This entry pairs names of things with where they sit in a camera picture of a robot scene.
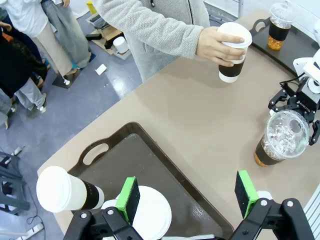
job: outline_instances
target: iced drink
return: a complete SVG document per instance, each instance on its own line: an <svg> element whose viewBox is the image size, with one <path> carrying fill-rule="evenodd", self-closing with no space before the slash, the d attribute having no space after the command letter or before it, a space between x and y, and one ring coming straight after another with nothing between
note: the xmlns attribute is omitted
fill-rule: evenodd
<svg viewBox="0 0 320 240"><path fill-rule="evenodd" d="M294 14L284 3L275 3L270 9L270 27L268 46L273 50L280 50L289 33Z"/></svg>
<svg viewBox="0 0 320 240"><path fill-rule="evenodd" d="M273 114L253 154L255 162L270 166L299 156L309 144L309 125L296 111Z"/></svg>

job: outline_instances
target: paper coffee cup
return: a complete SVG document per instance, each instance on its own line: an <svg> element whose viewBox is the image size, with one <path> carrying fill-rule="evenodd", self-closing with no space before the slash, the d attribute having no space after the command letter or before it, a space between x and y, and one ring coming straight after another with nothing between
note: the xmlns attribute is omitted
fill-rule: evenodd
<svg viewBox="0 0 320 240"><path fill-rule="evenodd" d="M244 38L244 42L242 43L233 43L223 41L222 44L235 48L235 49L244 49L245 53L247 53L248 47L252 43L251 33L242 25L236 22L226 22L222 24L218 30L219 33L229 34L233 36L239 36ZM246 54L242 55L242 59L240 60L226 60L232 62L234 65L231 67L219 65L219 77L222 81L226 83L235 82L242 70L242 67L245 62Z"/></svg>
<svg viewBox="0 0 320 240"><path fill-rule="evenodd" d="M60 166L43 170L36 183L36 195L41 206L52 213L97 209L105 201L101 188L68 174Z"/></svg>
<svg viewBox="0 0 320 240"><path fill-rule="evenodd" d="M126 39L123 36L117 37L113 41L113 45L116 47L116 50L120 54L124 54L126 51L129 50L129 46L128 46L127 42L126 42Z"/></svg>
<svg viewBox="0 0 320 240"><path fill-rule="evenodd" d="M172 219L168 200L149 186L139 186L139 192L140 200L132 226L143 240L161 239L168 231ZM106 201L101 209L116 206L118 198L119 195L115 200Z"/></svg>

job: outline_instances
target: white cup lid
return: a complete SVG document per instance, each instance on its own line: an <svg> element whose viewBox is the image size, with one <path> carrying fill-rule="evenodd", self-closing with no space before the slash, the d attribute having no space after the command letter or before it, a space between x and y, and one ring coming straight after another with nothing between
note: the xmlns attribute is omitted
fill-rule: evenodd
<svg viewBox="0 0 320 240"><path fill-rule="evenodd" d="M125 38L123 36L117 37L115 40L113 40L113 45L120 46L126 42Z"/></svg>
<svg viewBox="0 0 320 240"><path fill-rule="evenodd" d="M139 186L139 192L140 200L132 226L144 240L161 239L171 224L170 205L167 199L152 187Z"/></svg>
<svg viewBox="0 0 320 240"><path fill-rule="evenodd" d="M70 177L60 166L49 166L40 174L36 195L41 206L52 213L63 210L70 197Z"/></svg>
<svg viewBox="0 0 320 240"><path fill-rule="evenodd" d="M217 31L219 33L229 34L229 35L234 35L234 36L244 38L244 42L242 43L233 43L233 42L226 42L226 41L222 42L224 45L227 45L229 47L242 49L242 48L249 47L252 43L251 33L248 31L248 29L246 29L244 26L240 25L239 23L226 22L222 24Z"/></svg>

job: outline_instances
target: finger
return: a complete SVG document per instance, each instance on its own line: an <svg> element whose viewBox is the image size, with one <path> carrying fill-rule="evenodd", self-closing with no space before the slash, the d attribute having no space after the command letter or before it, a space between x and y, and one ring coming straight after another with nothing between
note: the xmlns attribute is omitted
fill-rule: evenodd
<svg viewBox="0 0 320 240"><path fill-rule="evenodd" d="M234 48L218 42L218 46L216 49L219 49L220 52L227 55L241 56L246 54L246 51L243 48Z"/></svg>
<svg viewBox="0 0 320 240"><path fill-rule="evenodd" d="M213 55L224 60L241 60L242 55L229 55L220 51L214 51Z"/></svg>
<svg viewBox="0 0 320 240"><path fill-rule="evenodd" d="M219 65L222 65L222 66L225 66L225 67L232 67L234 64L230 61L225 61L225 60L222 60L221 58L219 57L212 57L211 60L213 62L215 62L216 64L219 64Z"/></svg>
<svg viewBox="0 0 320 240"><path fill-rule="evenodd" d="M216 40L219 42L228 42L228 43L243 43L245 40L240 36L233 36L221 32L216 33Z"/></svg>

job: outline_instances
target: person's hand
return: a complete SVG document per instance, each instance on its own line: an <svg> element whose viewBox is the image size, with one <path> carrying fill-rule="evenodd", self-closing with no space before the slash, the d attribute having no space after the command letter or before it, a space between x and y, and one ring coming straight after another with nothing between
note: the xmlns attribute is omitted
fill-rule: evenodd
<svg viewBox="0 0 320 240"><path fill-rule="evenodd" d="M8 23L1 22L0 27L6 29L8 32L12 30L12 26Z"/></svg>
<svg viewBox="0 0 320 240"><path fill-rule="evenodd" d="M245 50L226 46L221 42L243 43L245 40L239 36L232 36L217 32L218 27L212 26L202 30L199 36L195 54L209 59L219 65L232 67L234 64L228 60L240 60Z"/></svg>
<svg viewBox="0 0 320 240"><path fill-rule="evenodd" d="M70 4L70 0L63 0L63 6L66 8Z"/></svg>

